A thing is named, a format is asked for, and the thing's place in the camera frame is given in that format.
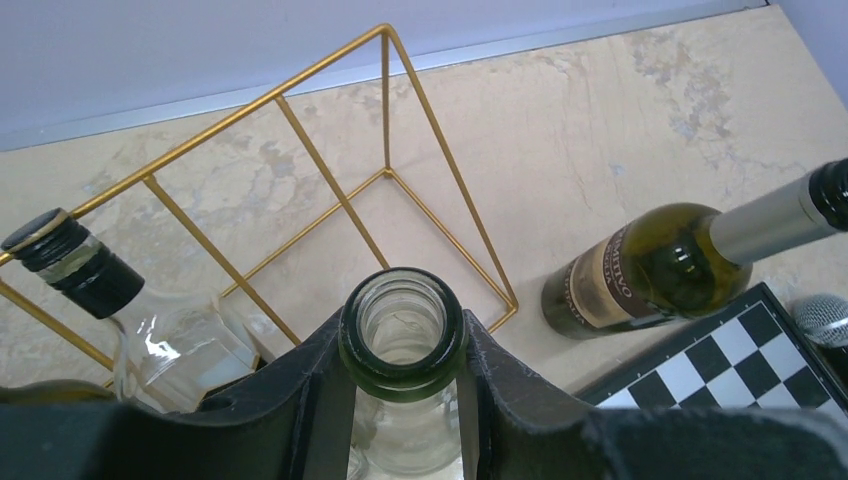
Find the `beige stone surface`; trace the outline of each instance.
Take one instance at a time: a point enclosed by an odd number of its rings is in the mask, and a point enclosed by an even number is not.
[[[539,312],[546,275],[652,207],[692,201],[727,209],[848,155],[848,113],[777,7],[431,70],[421,80],[519,296],[519,313],[495,337],[566,390],[670,330],[586,342],[559,337]],[[393,79],[390,96],[397,170],[494,274],[405,77]],[[371,82],[291,100],[347,190],[382,163],[379,99],[379,83]],[[226,113],[0,154],[0,235],[51,207],[76,206]],[[273,105],[159,179],[242,271],[333,204]],[[442,276],[486,323],[502,313],[497,297],[388,181],[354,206],[390,263]],[[141,185],[85,223],[153,285],[230,283]],[[764,261],[756,279],[784,301],[819,291],[848,295],[846,242],[831,238]],[[337,213],[253,284],[306,337],[377,268]],[[102,325],[34,275],[15,264],[0,275],[111,351]],[[241,293],[229,301],[256,313]],[[0,300],[0,384],[60,377],[102,381],[107,372]]]

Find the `bottle label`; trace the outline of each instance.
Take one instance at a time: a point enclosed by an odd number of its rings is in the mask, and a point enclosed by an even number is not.
[[[655,315],[631,288],[621,269],[627,227],[574,259],[565,274],[565,302],[584,324],[603,328]]]

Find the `gold wire frame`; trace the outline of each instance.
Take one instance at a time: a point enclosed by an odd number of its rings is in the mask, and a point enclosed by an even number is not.
[[[381,42],[381,79],[382,79],[382,107],[383,107],[383,155],[385,159],[385,165],[375,172],[371,177],[369,177],[365,182],[361,185],[353,189],[350,193],[344,193],[344,191],[339,186],[333,174],[330,172],[330,169],[327,167],[327,164],[324,162],[324,159],[321,157],[321,154],[318,153],[318,150],[315,148],[315,145],[312,143],[312,140],[309,138],[309,135],[303,128],[303,125],[295,116],[292,111],[289,103],[286,101],[284,94],[296,87],[297,85],[303,83],[313,75],[318,72],[324,70],[328,66],[337,62],[341,58],[347,56],[351,52],[357,50],[362,47],[369,41],[380,37]],[[468,250],[462,246],[462,244],[456,239],[456,237],[447,229],[444,223],[439,220],[436,215],[424,204],[421,198],[410,188],[410,186],[401,178],[401,176],[396,172],[391,165],[390,154],[389,154],[389,44],[393,44],[395,47],[395,51],[400,57],[401,62],[403,63],[403,67],[406,70],[407,75],[409,75],[409,80],[412,83],[412,87],[415,90],[416,95],[418,96],[418,100],[421,103],[421,107],[424,109],[424,114],[427,116],[427,120],[430,123],[430,127],[433,129],[433,134],[436,136],[436,140],[439,142],[439,147],[442,149],[442,153],[445,156],[445,160],[448,163],[448,167],[450,168],[451,174],[453,174],[454,180],[456,180],[456,184],[459,187],[459,191],[462,194],[462,198],[465,201],[466,206],[468,207],[469,213],[471,213],[471,218],[474,220],[474,224],[477,227],[477,231],[480,234],[481,239],[483,240],[484,245],[486,246],[486,250],[491,257],[492,263],[495,266],[495,270],[497,270],[498,277],[500,278],[503,288],[495,282],[492,277],[486,272],[486,270],[475,260]],[[255,112],[259,108],[267,105],[270,102],[275,102],[277,106],[282,111],[283,115],[288,120],[298,139],[300,139],[303,146],[306,148],[307,153],[315,162],[315,166],[318,167],[321,175],[326,180],[327,184],[330,186],[330,189],[333,191],[333,194],[338,199],[338,203],[331,207],[329,210],[324,212],[321,216],[315,219],[312,223],[307,225],[303,230],[301,230],[298,234],[292,237],[289,241],[280,246],[277,250],[275,250],[271,255],[269,255],[265,260],[260,262],[250,271],[245,274],[240,273],[232,263],[218,250],[217,247],[209,240],[209,238],[200,230],[200,228],[189,218],[189,216],[185,213],[185,211],[180,208],[179,205],[174,201],[174,199],[168,195],[168,193],[162,188],[159,182],[156,180],[155,173],[165,166],[169,165],[171,162],[177,160],[182,157],[186,153],[190,152],[197,146],[203,144],[208,141],[218,133],[222,132],[226,128],[232,126],[236,122],[240,121],[247,115]],[[236,289],[241,288],[248,297],[262,310],[263,313],[268,315],[268,317],[274,322],[274,324],[289,338],[295,345],[300,344],[300,339],[297,335],[291,330],[291,328],[277,315],[274,310],[265,302],[261,295],[250,285],[249,280],[256,275],[260,270],[265,268],[268,264],[274,261],[277,257],[282,255],[286,250],[291,248],[295,243],[303,239],[309,232],[314,230],[318,225],[324,222],[327,218],[329,218],[333,213],[337,210],[344,209],[345,213],[350,217],[356,229],[359,231],[359,234],[362,235],[365,243],[368,244],[368,248],[374,254],[377,261],[380,263],[382,268],[389,268],[389,263],[386,258],[383,256],[380,248],[374,242],[374,239],[371,237],[371,234],[365,228],[365,225],[359,218],[359,215],[354,210],[351,205],[351,200],[354,197],[362,193],[366,188],[368,188],[371,184],[377,181],[379,178],[386,178],[394,180],[398,186],[400,186],[401,190],[406,193],[412,201],[418,205],[421,211],[433,222],[433,224],[439,229],[439,231],[444,234],[444,236],[453,244],[454,247],[459,251],[459,253],[468,261],[469,264],[477,271],[477,273],[483,278],[483,280],[489,285],[489,287],[494,290],[498,297],[506,305],[506,313],[504,313],[495,323],[489,327],[490,332],[494,332],[498,328],[500,328],[510,317],[512,317],[518,311],[518,300],[516,299],[515,292],[512,289],[512,286],[507,279],[506,274],[504,273],[503,266],[501,265],[500,260],[498,259],[497,254],[495,253],[495,249],[492,246],[492,242],[489,239],[489,235],[486,233],[486,229],[483,227],[483,222],[480,219],[480,215],[477,213],[477,208],[474,206],[474,202],[471,199],[471,194],[468,193],[468,188],[465,185],[465,181],[462,179],[462,175],[459,173],[459,168],[456,165],[456,161],[453,158],[453,154],[448,147],[447,140],[445,140],[445,136],[442,133],[442,129],[439,127],[439,123],[436,120],[436,116],[433,113],[433,109],[430,106],[430,102],[427,101],[427,96],[424,94],[424,89],[421,86],[421,82],[418,79],[418,75],[415,73],[415,70],[412,67],[412,62],[409,59],[409,55],[406,53],[406,50],[403,47],[403,44],[398,37],[395,29],[389,24],[382,24],[372,28],[370,31],[362,34],[355,40],[351,41],[344,47],[335,51],[334,53],[328,55],[321,61],[315,63],[310,66],[306,70],[303,70],[299,74],[290,78],[286,82],[280,84],[276,88],[272,89],[265,95],[257,98],[251,103],[245,105],[244,107],[238,109],[236,112],[230,114],[223,120],[215,123],[211,127],[197,134],[193,138],[184,142],[180,146],[174,148],[168,153],[162,155],[161,157],[153,160],[148,163],[144,167],[137,170],[135,173],[127,176],[123,180],[119,181],[112,187],[110,187],[105,192],[97,195],[96,197],[90,199],[89,201],[83,203],[82,205],[75,208],[71,215],[74,218],[81,218],[85,215],[91,213],[96,208],[102,206],[109,200],[117,197],[121,193],[125,192],[127,189],[136,185],[137,183],[144,183],[144,185],[156,196],[156,198],[161,201],[165,207],[171,212],[174,217],[185,227],[186,230],[197,240],[198,243],[212,256],[212,258],[227,272],[227,274],[233,279],[233,284],[223,291],[222,296],[227,296],[233,293]],[[0,254],[0,267],[7,264],[11,260],[11,256],[6,253]],[[69,329],[62,322],[57,320],[55,317],[44,311],[38,305],[33,303],[30,299],[22,295],[17,290],[13,289],[7,283],[5,283],[2,278],[0,278],[0,295],[3,295],[12,303],[20,307],[24,312],[34,317],[36,320],[40,321],[47,328],[53,330],[57,334],[59,334],[63,339],[67,340],[71,345],[81,350],[83,353],[94,359],[97,363],[103,365],[108,370],[112,370],[112,359],[95,348],[91,343],[82,338],[76,332]]]

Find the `microphone head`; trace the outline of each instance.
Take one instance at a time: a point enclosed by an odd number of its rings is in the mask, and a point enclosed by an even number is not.
[[[793,314],[810,341],[828,348],[848,345],[848,301],[844,298],[813,295],[796,302]]]

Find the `checkered board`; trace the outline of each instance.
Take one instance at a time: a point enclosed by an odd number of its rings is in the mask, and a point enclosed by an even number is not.
[[[578,397],[600,408],[813,408],[848,426],[835,378],[761,283]]]

